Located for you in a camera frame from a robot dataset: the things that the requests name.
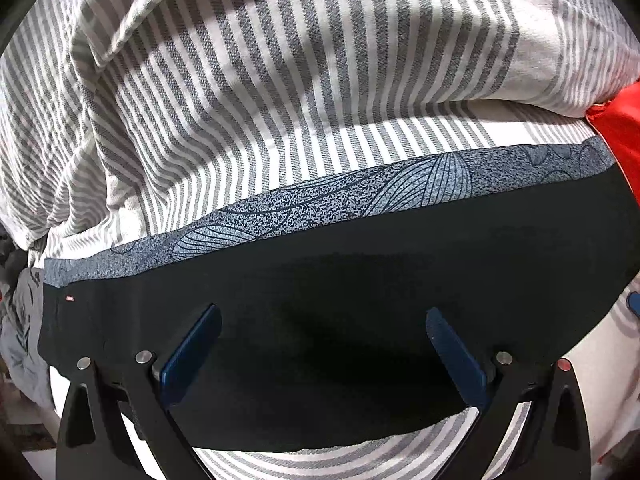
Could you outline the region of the black blanket with blue border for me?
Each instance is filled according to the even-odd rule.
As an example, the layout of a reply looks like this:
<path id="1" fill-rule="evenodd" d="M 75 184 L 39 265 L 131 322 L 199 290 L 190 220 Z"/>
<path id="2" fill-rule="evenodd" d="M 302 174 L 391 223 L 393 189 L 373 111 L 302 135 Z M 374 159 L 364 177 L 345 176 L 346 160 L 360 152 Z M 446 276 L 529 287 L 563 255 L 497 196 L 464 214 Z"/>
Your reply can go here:
<path id="1" fill-rule="evenodd" d="M 639 207 L 599 138 L 424 156 L 241 200 L 46 265 L 39 350 L 62 374 L 221 333 L 174 416 L 197 448 L 286 452 L 426 428 L 463 404 L 427 338 L 548 365 L 639 270 Z"/>

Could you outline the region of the white striped mattress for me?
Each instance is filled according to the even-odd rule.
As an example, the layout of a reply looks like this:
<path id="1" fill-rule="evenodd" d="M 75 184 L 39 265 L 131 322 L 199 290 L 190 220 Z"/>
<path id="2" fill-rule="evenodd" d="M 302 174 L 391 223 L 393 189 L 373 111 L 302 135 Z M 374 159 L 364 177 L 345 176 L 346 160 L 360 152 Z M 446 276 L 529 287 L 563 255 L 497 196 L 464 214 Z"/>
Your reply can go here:
<path id="1" fill-rule="evenodd" d="M 562 118 L 558 114 L 545 115 L 539 107 L 506 102 L 485 105 L 480 114 L 497 119 L 508 133 L 516 136 L 513 144 L 488 148 L 577 144 L 595 137 L 606 145 L 618 166 L 608 144 L 586 118 L 577 119 L 577 125 L 585 131 L 581 138 L 554 142 L 548 139 L 547 133 L 550 128 L 561 125 Z M 484 149 L 470 148 L 413 158 Z M 52 258 L 47 263 L 87 259 L 178 229 L 142 236 L 73 258 Z M 589 470 L 585 412 L 574 374 L 561 372 L 558 367 L 559 360 L 567 352 L 548 365 L 520 363 L 506 350 L 494 352 L 489 362 L 483 364 L 492 376 L 488 387 L 489 404 L 484 410 L 467 406 L 458 393 L 463 404 L 459 413 L 410 434 L 286 452 L 221 451 L 193 446 L 171 415 L 175 405 L 169 408 L 160 405 L 157 382 L 152 374 L 157 352 L 141 350 L 130 361 L 109 368 L 101 368 L 93 359 L 83 356 L 70 374 L 59 372 L 70 381 L 70 391 L 64 408 L 58 475 L 63 479 L 141 477 L 143 468 L 134 457 L 131 434 L 124 425 L 124 418 L 130 417 L 134 422 L 134 434 L 150 446 L 160 470 L 168 479 L 530 478 L 549 471 L 552 458 L 558 455 L 568 457 L 568 468 L 574 477 L 585 477 Z"/>

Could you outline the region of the grey jacket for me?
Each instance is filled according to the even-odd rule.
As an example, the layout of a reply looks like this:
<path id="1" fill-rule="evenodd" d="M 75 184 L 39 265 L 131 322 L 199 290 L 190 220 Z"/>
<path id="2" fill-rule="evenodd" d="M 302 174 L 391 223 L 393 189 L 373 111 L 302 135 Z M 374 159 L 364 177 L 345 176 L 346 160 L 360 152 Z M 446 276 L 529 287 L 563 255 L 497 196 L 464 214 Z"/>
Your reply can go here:
<path id="1" fill-rule="evenodd" d="M 13 288 L 1 285 L 1 357 L 17 386 L 35 404 L 54 409 L 49 364 L 40 356 L 43 270 L 25 268 Z"/>

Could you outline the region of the red embroidered pillow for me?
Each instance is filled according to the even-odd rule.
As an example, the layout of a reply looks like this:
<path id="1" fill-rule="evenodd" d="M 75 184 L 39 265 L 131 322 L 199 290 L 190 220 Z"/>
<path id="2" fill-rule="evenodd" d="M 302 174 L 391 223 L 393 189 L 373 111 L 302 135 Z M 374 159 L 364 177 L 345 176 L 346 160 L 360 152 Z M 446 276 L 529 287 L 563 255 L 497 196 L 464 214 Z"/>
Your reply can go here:
<path id="1" fill-rule="evenodd" d="M 612 151 L 636 200 L 640 195 L 640 82 L 586 111 L 590 126 Z"/>

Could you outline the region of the grey white striped duvet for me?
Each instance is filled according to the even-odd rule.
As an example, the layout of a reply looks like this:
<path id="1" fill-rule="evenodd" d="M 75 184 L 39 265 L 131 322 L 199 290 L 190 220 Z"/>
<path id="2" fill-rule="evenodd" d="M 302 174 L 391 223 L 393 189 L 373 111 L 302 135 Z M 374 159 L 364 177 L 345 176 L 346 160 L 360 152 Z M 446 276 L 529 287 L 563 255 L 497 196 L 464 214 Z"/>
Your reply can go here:
<path id="1" fill-rule="evenodd" d="M 1 57 L 1 221 L 73 258 L 273 188 L 516 142 L 639 76 L 612 0 L 37 0 Z"/>

